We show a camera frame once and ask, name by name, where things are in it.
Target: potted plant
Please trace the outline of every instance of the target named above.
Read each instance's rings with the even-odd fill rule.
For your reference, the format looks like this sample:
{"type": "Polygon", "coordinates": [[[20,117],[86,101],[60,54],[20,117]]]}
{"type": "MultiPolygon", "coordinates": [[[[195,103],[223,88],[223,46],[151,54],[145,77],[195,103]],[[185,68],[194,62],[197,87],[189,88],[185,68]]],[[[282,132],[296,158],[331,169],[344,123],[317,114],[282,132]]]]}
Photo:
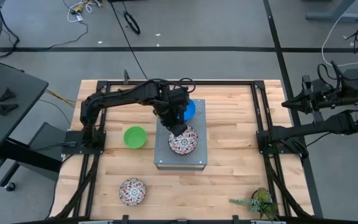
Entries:
{"type": "Polygon", "coordinates": [[[260,218],[266,215],[269,220],[278,220],[277,204],[272,202],[272,195],[263,187],[256,190],[249,200],[230,199],[229,202],[236,205],[250,205],[249,210],[251,212],[260,212],[260,218]]]}

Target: green bowl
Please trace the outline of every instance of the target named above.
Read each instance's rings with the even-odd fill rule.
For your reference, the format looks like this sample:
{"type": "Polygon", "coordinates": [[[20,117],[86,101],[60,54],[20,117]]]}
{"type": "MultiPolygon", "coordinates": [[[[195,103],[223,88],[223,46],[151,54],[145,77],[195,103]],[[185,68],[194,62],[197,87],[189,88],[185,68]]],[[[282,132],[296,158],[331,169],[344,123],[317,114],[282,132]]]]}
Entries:
{"type": "Polygon", "coordinates": [[[146,143],[146,140],[146,131],[139,126],[129,128],[124,134],[124,143],[131,149],[142,147],[146,143]]]}

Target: white electrical plug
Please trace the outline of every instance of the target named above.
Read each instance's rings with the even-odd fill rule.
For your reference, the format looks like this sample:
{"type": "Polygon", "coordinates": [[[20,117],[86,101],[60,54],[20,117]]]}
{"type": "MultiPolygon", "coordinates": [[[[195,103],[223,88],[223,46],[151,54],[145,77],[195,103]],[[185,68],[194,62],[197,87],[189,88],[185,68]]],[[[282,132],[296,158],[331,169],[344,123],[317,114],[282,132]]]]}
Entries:
{"type": "Polygon", "coordinates": [[[84,21],[84,19],[82,18],[81,15],[77,15],[77,20],[78,20],[78,22],[84,21]]]}

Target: table leg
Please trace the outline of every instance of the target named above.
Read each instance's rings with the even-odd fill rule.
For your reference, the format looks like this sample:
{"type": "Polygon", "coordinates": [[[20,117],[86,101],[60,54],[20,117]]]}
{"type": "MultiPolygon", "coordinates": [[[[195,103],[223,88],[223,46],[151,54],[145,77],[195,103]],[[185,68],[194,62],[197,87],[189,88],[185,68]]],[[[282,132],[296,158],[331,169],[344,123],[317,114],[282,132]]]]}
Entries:
{"type": "Polygon", "coordinates": [[[6,172],[5,176],[0,181],[0,187],[5,187],[9,181],[11,180],[12,176],[15,174],[16,170],[20,167],[19,163],[15,161],[11,168],[6,172]]]}
{"type": "Polygon", "coordinates": [[[5,140],[0,146],[0,158],[12,159],[54,172],[59,172],[62,163],[9,140],[5,140]]]}
{"type": "MultiPolygon", "coordinates": [[[[335,22],[355,1],[356,0],[342,0],[334,12],[308,12],[306,18],[335,22]]],[[[345,13],[339,22],[358,22],[358,13],[345,13]]]]}

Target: white cable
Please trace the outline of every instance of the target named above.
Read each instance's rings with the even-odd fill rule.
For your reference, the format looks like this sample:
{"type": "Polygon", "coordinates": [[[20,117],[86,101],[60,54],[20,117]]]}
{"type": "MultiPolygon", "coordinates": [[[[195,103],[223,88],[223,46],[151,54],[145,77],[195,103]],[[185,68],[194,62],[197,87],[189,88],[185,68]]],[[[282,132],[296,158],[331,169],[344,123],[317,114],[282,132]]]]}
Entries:
{"type": "MultiPolygon", "coordinates": [[[[74,20],[74,21],[71,21],[71,20],[70,20],[70,13],[71,13],[71,9],[73,9],[73,7],[75,7],[75,6],[77,6],[77,5],[80,5],[80,4],[83,4],[83,2],[84,2],[84,0],[81,0],[79,3],[72,5],[72,6],[68,9],[68,12],[67,12],[67,21],[68,21],[68,22],[78,22],[78,19],[76,19],[76,20],[74,20]]],[[[90,1],[88,1],[87,3],[85,3],[84,7],[85,7],[85,9],[88,11],[88,13],[91,13],[91,12],[92,12],[92,7],[91,7],[90,5],[95,5],[95,4],[96,4],[96,3],[92,3],[92,2],[90,2],[90,1]]]]}
{"type": "MultiPolygon", "coordinates": [[[[338,20],[334,23],[333,28],[331,28],[331,30],[329,31],[328,36],[327,36],[326,40],[325,40],[324,43],[323,43],[323,46],[321,47],[321,56],[323,56],[324,62],[325,62],[327,65],[330,65],[330,66],[332,66],[332,65],[331,65],[330,63],[328,63],[327,60],[326,60],[326,58],[324,57],[324,46],[326,45],[326,43],[327,43],[327,41],[328,41],[328,39],[329,39],[329,36],[330,36],[331,33],[333,32],[333,30],[334,30],[336,24],[339,22],[339,20],[341,20],[342,16],[343,16],[346,12],[347,12],[347,10],[346,10],[341,16],[339,16],[338,20]]],[[[356,64],[358,64],[358,62],[345,63],[345,64],[343,64],[343,65],[338,65],[338,67],[346,66],[346,65],[356,65],[356,64]]]]}
{"type": "Polygon", "coordinates": [[[82,1],[80,1],[80,2],[77,3],[77,4],[72,5],[72,6],[68,9],[68,13],[67,13],[67,21],[68,21],[68,22],[78,22],[78,19],[76,19],[76,20],[74,20],[74,21],[71,21],[71,20],[70,20],[70,13],[71,13],[71,9],[72,9],[74,6],[77,6],[77,5],[81,4],[81,3],[82,3],[82,1]]]}

